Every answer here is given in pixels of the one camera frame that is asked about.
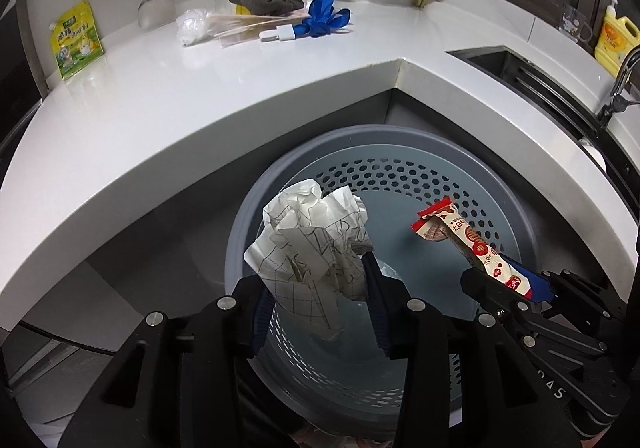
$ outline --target metal spatula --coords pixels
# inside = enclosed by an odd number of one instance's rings
[[[174,0],[142,0],[138,8],[138,25],[152,30],[175,21]]]

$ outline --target glass mug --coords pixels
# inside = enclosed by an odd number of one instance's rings
[[[588,37],[582,36],[582,31],[585,28],[589,31]],[[587,17],[567,4],[562,7],[562,15],[560,15],[560,25],[558,26],[558,30],[560,30],[562,34],[571,38],[574,42],[578,42],[578,40],[581,42],[588,42],[593,37],[593,30],[587,24]]]

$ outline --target laundry basket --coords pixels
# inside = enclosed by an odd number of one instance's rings
[[[507,186],[476,157],[430,133],[390,125],[329,132],[281,157],[247,194],[226,250],[225,290],[254,272],[242,256],[259,235],[262,209],[284,187],[318,181],[323,195],[349,186],[369,212],[367,231],[386,276],[447,316],[473,319],[478,304],[462,293],[468,262],[450,241],[430,243],[411,229],[416,214],[449,196],[487,243],[535,267],[527,219]],[[271,316],[267,341],[252,367],[289,408],[329,433],[392,439],[406,361],[378,348],[366,303],[340,297],[346,327],[334,342],[299,329],[286,313]],[[451,410],[460,407],[460,367],[450,357]]]

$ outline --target yellow and green packet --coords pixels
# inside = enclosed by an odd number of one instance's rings
[[[63,80],[104,54],[87,1],[60,16],[51,33],[51,49]]]

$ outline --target white countertop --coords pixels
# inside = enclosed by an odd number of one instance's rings
[[[572,64],[574,73],[560,67],[545,39],[561,35],[519,8],[470,14],[456,2],[423,12],[349,3],[353,24],[318,39],[183,49],[170,25],[112,45],[47,97],[0,188],[0,327],[11,330],[89,254],[212,171],[393,87],[444,114],[528,179],[626,299],[638,228],[615,190],[555,123],[446,51],[505,45],[591,108],[612,79],[593,60]],[[564,40],[567,56],[584,60]],[[633,125],[640,111],[631,109],[612,128],[639,158]]]

